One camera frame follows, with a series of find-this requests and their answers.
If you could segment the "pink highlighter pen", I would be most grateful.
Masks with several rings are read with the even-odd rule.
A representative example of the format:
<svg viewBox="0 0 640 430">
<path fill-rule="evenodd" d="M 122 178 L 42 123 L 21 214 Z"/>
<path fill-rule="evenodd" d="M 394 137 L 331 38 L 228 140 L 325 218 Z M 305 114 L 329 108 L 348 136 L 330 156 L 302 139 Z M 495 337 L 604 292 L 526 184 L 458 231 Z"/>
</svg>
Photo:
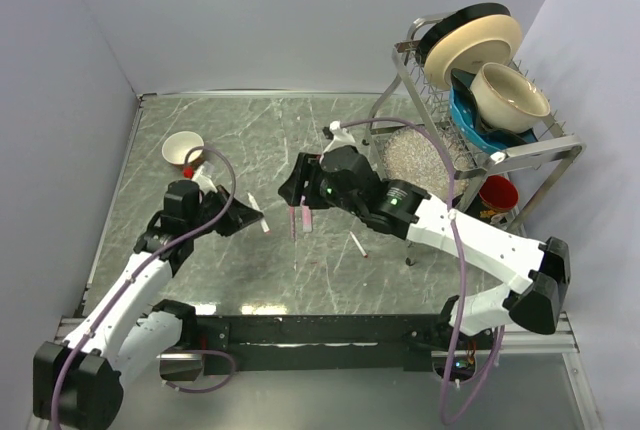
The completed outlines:
<svg viewBox="0 0 640 430">
<path fill-rule="evenodd" d="M 303 231 L 311 233 L 313 231 L 313 215 L 311 209 L 306 205 L 301 206 L 301 220 Z"/>
</svg>

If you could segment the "pink thin pen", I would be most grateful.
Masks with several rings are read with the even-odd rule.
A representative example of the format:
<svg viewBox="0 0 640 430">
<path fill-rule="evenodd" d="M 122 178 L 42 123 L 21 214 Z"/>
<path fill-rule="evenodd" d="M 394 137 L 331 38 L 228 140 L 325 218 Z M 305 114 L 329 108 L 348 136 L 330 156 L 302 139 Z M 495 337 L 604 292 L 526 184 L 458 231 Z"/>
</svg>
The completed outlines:
<svg viewBox="0 0 640 430">
<path fill-rule="evenodd" d="M 297 241 L 296 208 L 289 207 L 290 233 L 293 242 Z"/>
</svg>

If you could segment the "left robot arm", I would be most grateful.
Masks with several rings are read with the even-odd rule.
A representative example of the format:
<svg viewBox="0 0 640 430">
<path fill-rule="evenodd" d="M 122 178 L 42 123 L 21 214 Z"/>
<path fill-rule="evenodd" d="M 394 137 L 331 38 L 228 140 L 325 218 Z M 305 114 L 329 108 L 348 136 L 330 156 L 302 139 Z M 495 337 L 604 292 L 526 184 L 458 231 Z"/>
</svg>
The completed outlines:
<svg viewBox="0 0 640 430">
<path fill-rule="evenodd" d="M 230 237 L 262 217 L 221 185 L 170 183 L 102 300 L 62 342 L 36 351 L 34 416 L 56 427 L 106 429 L 126 388 L 164 351 L 200 353 L 195 307 L 154 299 L 191 256 L 196 239 L 212 232 Z"/>
</svg>

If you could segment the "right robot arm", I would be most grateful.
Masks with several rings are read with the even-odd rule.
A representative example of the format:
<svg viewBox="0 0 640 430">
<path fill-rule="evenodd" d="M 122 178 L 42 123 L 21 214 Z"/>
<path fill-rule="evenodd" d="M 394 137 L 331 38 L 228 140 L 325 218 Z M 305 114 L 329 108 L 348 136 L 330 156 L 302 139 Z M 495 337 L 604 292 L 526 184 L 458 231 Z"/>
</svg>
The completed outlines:
<svg viewBox="0 0 640 430">
<path fill-rule="evenodd" d="M 291 207 L 339 208 L 377 233 L 441 250 L 498 279 L 488 291 L 462 292 L 446 311 L 437 334 L 449 348 L 510 323 L 541 335 L 556 331 L 570 283 L 569 248 L 561 239 L 511 234 L 409 182 L 382 179 L 353 146 L 299 154 L 278 194 Z"/>
</svg>

